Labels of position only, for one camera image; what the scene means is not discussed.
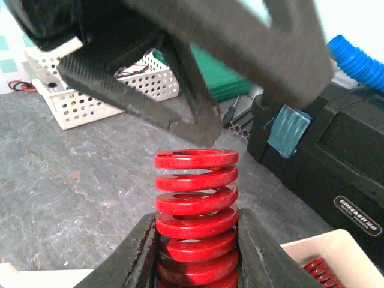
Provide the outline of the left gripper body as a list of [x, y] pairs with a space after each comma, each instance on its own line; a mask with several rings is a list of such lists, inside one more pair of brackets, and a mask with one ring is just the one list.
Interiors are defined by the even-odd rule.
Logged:
[[168, 37], [125, 1], [6, 1], [22, 31], [43, 51], [73, 37], [97, 60], [138, 60], [149, 49], [162, 56]]

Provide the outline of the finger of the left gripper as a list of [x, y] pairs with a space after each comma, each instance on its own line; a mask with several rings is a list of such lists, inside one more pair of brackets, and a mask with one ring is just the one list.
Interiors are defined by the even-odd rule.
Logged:
[[58, 71], [75, 90], [88, 94], [181, 137], [195, 145], [212, 147], [222, 132], [222, 123], [213, 107], [204, 103], [204, 111], [194, 122], [187, 122], [165, 105], [116, 80], [92, 55], [81, 48], [61, 58]]
[[127, 1], [180, 40], [193, 42], [270, 96], [313, 102], [334, 71], [313, 1], [266, 1], [266, 26], [242, 1]]

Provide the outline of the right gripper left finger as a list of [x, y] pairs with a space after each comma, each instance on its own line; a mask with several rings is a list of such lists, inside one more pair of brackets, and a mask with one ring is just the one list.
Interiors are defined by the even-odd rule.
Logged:
[[116, 250], [76, 287], [157, 287], [156, 216], [155, 212], [145, 214]]

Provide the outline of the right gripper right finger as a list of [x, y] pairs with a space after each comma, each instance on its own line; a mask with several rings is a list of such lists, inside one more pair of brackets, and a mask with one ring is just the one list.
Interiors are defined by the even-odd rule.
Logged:
[[239, 287], [322, 287], [279, 245], [250, 209], [241, 208], [237, 224]]

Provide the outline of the white peg base plate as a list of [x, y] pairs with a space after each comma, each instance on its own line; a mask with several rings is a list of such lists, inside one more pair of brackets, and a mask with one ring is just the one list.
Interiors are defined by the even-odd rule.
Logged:
[[92, 269], [18, 271], [10, 263], [1, 264], [1, 287], [74, 287]]

